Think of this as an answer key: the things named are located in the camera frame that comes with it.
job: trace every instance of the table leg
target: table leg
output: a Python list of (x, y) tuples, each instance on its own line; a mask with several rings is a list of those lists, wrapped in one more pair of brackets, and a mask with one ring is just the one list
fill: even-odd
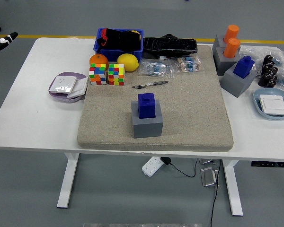
[(223, 160), (228, 196), (233, 216), (243, 216), (234, 166), (238, 160)]
[(58, 200), (58, 208), (67, 208), (71, 196), (71, 187), (76, 173), (77, 162), (79, 158), (78, 153), (65, 153), (68, 158), (64, 179)]

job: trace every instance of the orange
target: orange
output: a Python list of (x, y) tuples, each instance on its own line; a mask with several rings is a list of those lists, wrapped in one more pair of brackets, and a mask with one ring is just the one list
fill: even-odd
[(105, 64), (106, 70), (108, 69), (108, 60), (104, 55), (100, 53), (96, 53), (93, 56), (91, 56), (91, 58), (89, 59), (89, 65), (92, 63), (93, 64)]

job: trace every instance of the blue plastic basket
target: blue plastic basket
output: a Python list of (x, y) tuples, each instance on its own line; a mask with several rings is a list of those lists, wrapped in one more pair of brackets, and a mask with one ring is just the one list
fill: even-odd
[[(97, 33), (96, 39), (101, 38), (101, 33), (102, 33), (103, 29), (105, 29), (105, 28), (99, 28), (98, 29), (98, 33)], [(140, 30), (140, 29), (115, 29), (115, 28), (112, 28), (112, 29), (116, 30), (116, 31), (121, 31), (121, 32), (123, 32), (123, 31), (132, 31), (132, 30), (139, 32), (140, 35), (141, 35), (141, 49), (139, 51), (134, 51), (134, 52), (124, 52), (124, 51), (121, 51), (121, 50), (101, 49), (99, 53), (103, 54), (104, 56), (106, 56), (108, 61), (117, 61), (117, 58), (121, 54), (124, 54), (124, 53), (133, 54), (138, 59), (138, 61), (140, 61), (140, 59), (142, 57), (142, 52), (143, 52), (143, 34), (144, 34), (144, 31)], [(99, 44), (96, 41), (95, 45), (94, 45), (94, 51), (97, 53), (98, 49), (99, 49)]]

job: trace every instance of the black spool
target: black spool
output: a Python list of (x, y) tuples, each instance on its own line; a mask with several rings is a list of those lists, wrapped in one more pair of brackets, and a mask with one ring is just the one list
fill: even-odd
[(274, 71), (271, 65), (263, 65), (261, 75), (264, 75), (265, 73), (272, 74), (272, 75), (274, 74)]
[(271, 75), (268, 73), (264, 73), (261, 79), (258, 82), (260, 87), (265, 87), (268, 84), (268, 81), (271, 79)]
[(268, 61), (268, 62), (266, 62), (266, 64), (265, 65), (271, 65), (271, 66), (273, 66), (275, 64), (275, 62), (274, 61)]
[(268, 81), (268, 84), (265, 87), (274, 87), (276, 85), (276, 81), (273, 79), (270, 79)]
[(277, 77), (276, 75), (272, 75), (272, 76), (271, 76), (271, 79), (273, 79), (275, 82), (277, 82), (278, 77)]
[(276, 75), (276, 73), (279, 71), (279, 69), (276, 66), (271, 67), (273, 70), (273, 74)]
[(263, 64), (262, 65), (266, 65), (268, 61), (272, 61), (273, 57), (271, 55), (266, 55), (264, 60), (263, 60)]

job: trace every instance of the gray block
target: gray block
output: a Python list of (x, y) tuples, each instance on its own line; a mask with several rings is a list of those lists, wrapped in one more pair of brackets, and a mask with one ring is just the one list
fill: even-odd
[(236, 65), (237, 64), (234, 64), (225, 72), (222, 80), (220, 81), (220, 85), (224, 90), (228, 91), (233, 96), (238, 98), (243, 94), (244, 91), (246, 91), (247, 88), (249, 88), (252, 81), (257, 76), (257, 72), (251, 70), (250, 73), (243, 79), (233, 73)]
[(224, 36), (225, 35), (216, 35), (216, 38), (215, 38), (214, 43), (213, 43), (213, 48), (212, 48), (213, 53), (214, 53), (214, 51), (216, 50), (217, 47), (222, 47), (222, 48), (226, 47), (226, 43), (223, 41)]
[(225, 48), (217, 47), (213, 53), (213, 59), (216, 65), (218, 76), (223, 76), (231, 66), (233, 66), (241, 59), (239, 51), (237, 51), (236, 55), (233, 58), (226, 58), (223, 55), (224, 50)]
[(155, 100), (156, 117), (139, 118), (138, 101), (132, 102), (133, 137), (145, 138), (162, 135), (163, 117), (159, 100)]

